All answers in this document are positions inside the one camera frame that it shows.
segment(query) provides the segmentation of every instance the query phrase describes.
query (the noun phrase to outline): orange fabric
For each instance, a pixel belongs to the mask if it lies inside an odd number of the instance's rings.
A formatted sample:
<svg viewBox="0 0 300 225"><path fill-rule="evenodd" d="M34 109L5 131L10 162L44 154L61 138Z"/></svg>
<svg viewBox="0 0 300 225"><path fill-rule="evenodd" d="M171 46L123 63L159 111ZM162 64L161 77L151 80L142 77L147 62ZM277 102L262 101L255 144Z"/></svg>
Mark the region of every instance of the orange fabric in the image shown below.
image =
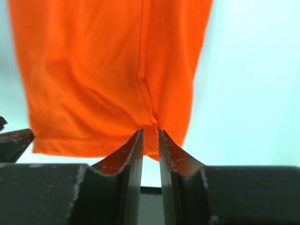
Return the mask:
<svg viewBox="0 0 300 225"><path fill-rule="evenodd" d="M211 0L9 0L35 153L105 157L186 135Z"/></svg>

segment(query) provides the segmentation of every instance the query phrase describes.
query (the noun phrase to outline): black object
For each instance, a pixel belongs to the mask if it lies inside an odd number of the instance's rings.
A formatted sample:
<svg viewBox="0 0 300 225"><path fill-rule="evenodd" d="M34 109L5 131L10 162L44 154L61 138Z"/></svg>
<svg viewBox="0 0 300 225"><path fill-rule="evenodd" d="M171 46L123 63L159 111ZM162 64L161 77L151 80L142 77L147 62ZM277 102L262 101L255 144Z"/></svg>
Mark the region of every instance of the black object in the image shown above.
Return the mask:
<svg viewBox="0 0 300 225"><path fill-rule="evenodd" d="M300 224L300 169L206 166L159 132L166 225Z"/></svg>
<svg viewBox="0 0 300 225"><path fill-rule="evenodd" d="M136 225L143 130L99 163L0 164L4 225Z"/></svg>
<svg viewBox="0 0 300 225"><path fill-rule="evenodd" d="M7 124L0 117L0 128ZM0 134L0 163L15 163L34 139L30 129L17 130Z"/></svg>

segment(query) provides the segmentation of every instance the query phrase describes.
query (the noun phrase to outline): white surface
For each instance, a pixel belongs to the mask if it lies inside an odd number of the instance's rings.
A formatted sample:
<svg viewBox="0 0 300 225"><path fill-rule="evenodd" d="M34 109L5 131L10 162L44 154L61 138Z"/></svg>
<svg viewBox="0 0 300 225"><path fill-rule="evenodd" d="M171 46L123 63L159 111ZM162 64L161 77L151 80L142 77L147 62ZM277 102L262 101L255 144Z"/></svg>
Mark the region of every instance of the white surface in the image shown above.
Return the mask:
<svg viewBox="0 0 300 225"><path fill-rule="evenodd" d="M300 1L215 0L194 86L184 149L208 165L300 165ZM29 127L4 1L0 1L0 115ZM19 163L88 163L28 148ZM144 157L143 186L160 186Z"/></svg>

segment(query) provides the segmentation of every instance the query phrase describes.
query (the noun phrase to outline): orange cloth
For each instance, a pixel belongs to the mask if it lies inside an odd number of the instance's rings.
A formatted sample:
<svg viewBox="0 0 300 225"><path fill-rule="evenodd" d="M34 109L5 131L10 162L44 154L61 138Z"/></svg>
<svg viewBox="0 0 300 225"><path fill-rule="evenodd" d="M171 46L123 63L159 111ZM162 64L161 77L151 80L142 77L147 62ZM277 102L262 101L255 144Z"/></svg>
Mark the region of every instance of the orange cloth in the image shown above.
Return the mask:
<svg viewBox="0 0 300 225"><path fill-rule="evenodd" d="M35 153L105 157L144 129L182 145L211 0L9 0Z"/></svg>

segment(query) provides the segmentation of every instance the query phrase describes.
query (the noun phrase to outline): orange garment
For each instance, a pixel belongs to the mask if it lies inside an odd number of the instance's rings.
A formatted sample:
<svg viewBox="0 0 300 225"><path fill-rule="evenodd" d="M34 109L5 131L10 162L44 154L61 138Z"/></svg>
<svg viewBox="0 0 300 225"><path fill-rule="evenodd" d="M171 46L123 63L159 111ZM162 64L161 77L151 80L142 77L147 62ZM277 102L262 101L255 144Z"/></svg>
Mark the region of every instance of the orange garment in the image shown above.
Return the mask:
<svg viewBox="0 0 300 225"><path fill-rule="evenodd" d="M35 153L105 157L144 129L182 145L212 0L8 0Z"/></svg>

